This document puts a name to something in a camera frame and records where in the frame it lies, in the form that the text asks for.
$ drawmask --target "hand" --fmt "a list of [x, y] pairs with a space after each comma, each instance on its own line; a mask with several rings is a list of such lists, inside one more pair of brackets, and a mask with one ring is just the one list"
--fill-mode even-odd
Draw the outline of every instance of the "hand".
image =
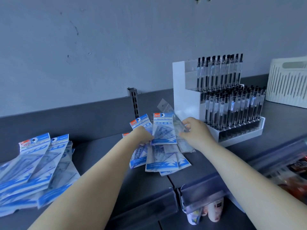
[[138, 144], [145, 144], [153, 139], [153, 136], [143, 126], [136, 127], [130, 134]]
[[205, 150], [207, 146], [218, 145], [204, 122], [193, 117], [186, 118], [182, 122], [190, 132], [180, 132], [179, 136], [198, 151]]

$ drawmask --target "forearm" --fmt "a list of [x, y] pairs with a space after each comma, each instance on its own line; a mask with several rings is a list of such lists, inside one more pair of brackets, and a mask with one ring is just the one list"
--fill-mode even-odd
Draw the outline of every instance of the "forearm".
[[203, 154], [257, 229], [303, 229], [307, 207], [239, 157], [219, 146], [204, 146]]
[[103, 229], [109, 220], [133, 151], [133, 136], [121, 139], [67, 189], [31, 229]]

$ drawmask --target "pen display stand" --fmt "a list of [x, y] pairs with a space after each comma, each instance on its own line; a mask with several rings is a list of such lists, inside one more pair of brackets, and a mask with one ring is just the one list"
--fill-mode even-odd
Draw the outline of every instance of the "pen display stand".
[[[197, 82], [197, 60], [173, 63], [174, 110], [184, 120], [194, 117], [206, 121], [205, 92], [195, 90]], [[245, 123], [217, 130], [209, 126], [214, 139], [227, 147], [262, 134], [265, 118], [246, 121]]]

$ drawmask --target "white plastic basket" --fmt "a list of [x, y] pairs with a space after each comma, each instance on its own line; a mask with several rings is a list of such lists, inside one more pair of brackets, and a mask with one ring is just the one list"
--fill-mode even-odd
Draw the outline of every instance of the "white plastic basket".
[[266, 100], [307, 108], [307, 56], [273, 59]]

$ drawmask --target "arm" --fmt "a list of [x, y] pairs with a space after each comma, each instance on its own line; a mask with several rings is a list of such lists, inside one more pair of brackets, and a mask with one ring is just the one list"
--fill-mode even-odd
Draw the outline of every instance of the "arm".
[[180, 136], [213, 164], [257, 229], [305, 229], [307, 206], [215, 142], [207, 126], [192, 117]]
[[57, 198], [29, 229], [104, 229], [133, 151], [152, 139], [137, 127]]

